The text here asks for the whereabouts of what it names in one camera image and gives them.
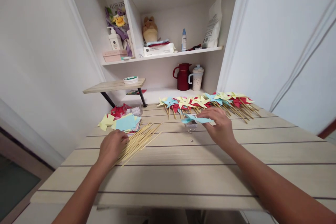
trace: forearm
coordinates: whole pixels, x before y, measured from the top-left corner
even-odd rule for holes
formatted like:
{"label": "forearm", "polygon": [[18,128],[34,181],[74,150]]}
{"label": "forearm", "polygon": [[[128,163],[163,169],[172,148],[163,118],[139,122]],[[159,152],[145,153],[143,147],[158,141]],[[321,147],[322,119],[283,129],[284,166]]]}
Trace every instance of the forearm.
{"label": "forearm", "polygon": [[224,147],[261,202],[280,223],[334,223],[336,215],[265,165],[240,144]]}
{"label": "forearm", "polygon": [[97,164],[93,165],[87,176],[58,214],[53,224],[86,223],[93,202],[108,170]]}

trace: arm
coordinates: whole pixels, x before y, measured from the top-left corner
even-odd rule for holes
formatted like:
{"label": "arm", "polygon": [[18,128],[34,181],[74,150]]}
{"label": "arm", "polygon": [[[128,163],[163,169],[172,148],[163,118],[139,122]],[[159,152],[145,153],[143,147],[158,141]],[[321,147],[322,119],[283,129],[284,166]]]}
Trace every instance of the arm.
{"label": "arm", "polygon": [[265,208],[279,223],[336,223],[336,214],[265,165],[233,135],[232,123],[219,108],[203,110],[197,117],[210,118],[204,124],[209,135],[239,166]]}
{"label": "arm", "polygon": [[85,224],[100,184],[117,161],[128,136],[120,130],[108,134],[100,145],[97,162],[91,167],[85,179],[57,215],[52,224]]}

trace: left hand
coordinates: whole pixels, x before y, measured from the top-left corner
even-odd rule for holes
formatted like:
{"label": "left hand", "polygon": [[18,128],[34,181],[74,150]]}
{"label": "left hand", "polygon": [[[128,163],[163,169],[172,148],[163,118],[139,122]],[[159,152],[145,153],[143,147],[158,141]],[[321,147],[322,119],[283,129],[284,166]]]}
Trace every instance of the left hand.
{"label": "left hand", "polygon": [[126,143],[128,142],[128,136],[125,132],[116,129],[108,134],[100,145],[99,156],[96,164],[106,169],[110,169],[115,162]]}

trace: black metal shelf leg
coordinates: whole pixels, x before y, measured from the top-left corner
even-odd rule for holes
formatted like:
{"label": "black metal shelf leg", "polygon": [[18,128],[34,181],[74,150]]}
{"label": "black metal shelf leg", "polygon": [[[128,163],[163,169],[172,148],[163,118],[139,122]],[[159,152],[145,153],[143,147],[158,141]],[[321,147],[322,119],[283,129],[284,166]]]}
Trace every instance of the black metal shelf leg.
{"label": "black metal shelf leg", "polygon": [[145,102],[145,98],[144,98],[144,95],[142,94],[141,88],[138,88],[138,91],[139,91],[139,95],[140,95],[141,100],[142,100],[143,107],[147,107],[147,104]]}
{"label": "black metal shelf leg", "polygon": [[114,108],[116,105],[113,103],[113,101],[111,100],[111,98],[105,93],[105,92],[101,92],[101,94],[104,96],[104,98],[107,100],[107,102]]}

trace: hand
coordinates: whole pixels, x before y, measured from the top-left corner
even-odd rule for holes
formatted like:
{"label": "hand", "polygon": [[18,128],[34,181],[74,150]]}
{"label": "hand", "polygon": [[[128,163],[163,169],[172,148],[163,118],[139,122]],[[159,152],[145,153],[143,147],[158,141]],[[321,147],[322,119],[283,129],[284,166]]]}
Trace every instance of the hand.
{"label": "hand", "polygon": [[210,118],[215,121],[216,125],[211,125],[207,122],[204,123],[203,126],[208,131],[212,140],[224,151],[238,144],[233,134],[232,122],[226,116],[224,110],[214,107],[207,108],[199,113],[197,117]]}
{"label": "hand", "polygon": [[100,145],[96,164],[109,170],[118,160],[126,143],[128,143],[128,136],[125,132],[119,129],[112,131],[103,139]]}

